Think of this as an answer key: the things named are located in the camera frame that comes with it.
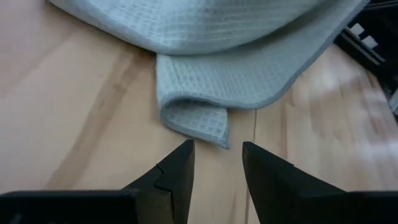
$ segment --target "wooden table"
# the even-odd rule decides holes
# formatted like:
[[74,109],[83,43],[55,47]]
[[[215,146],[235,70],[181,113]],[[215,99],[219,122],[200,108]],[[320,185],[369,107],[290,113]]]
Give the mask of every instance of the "wooden table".
[[[0,192],[120,189],[187,137],[162,125],[155,54],[43,0],[0,2]],[[274,104],[231,110],[230,150],[195,141],[189,223],[256,223],[241,143],[345,190],[398,189],[398,128],[377,81],[329,48]]]

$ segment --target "folded towel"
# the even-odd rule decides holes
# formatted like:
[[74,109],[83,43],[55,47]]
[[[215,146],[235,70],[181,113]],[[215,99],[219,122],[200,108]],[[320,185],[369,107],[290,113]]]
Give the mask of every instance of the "folded towel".
[[50,0],[157,52],[162,121],[228,147],[227,108],[278,98],[368,0]]

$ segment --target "black object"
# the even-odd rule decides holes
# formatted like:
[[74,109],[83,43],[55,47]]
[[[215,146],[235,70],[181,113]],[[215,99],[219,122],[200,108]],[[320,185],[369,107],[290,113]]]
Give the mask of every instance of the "black object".
[[[359,24],[364,31],[350,31]],[[372,38],[376,46],[364,44]],[[387,97],[398,87],[398,1],[372,0],[335,39],[335,44],[379,79]]]
[[194,165],[193,140],[187,140],[122,190],[3,194],[0,223],[185,224]]
[[398,192],[345,192],[251,142],[243,166],[260,223],[398,223]]

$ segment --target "towel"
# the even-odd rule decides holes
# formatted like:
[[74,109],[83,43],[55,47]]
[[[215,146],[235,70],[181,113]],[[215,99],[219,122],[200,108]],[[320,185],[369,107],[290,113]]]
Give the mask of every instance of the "towel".
[[227,108],[280,98],[368,0],[50,0],[157,53],[164,124],[229,147]]

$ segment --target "light wood floor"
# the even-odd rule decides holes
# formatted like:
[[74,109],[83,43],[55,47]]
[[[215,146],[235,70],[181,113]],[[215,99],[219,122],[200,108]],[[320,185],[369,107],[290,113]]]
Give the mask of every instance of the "light wood floor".
[[[120,189],[187,137],[165,128],[155,55],[42,0],[0,2],[0,192]],[[283,99],[230,111],[232,148],[195,141],[189,223],[256,223],[254,141],[344,190],[398,189],[398,128],[370,74],[331,46]]]

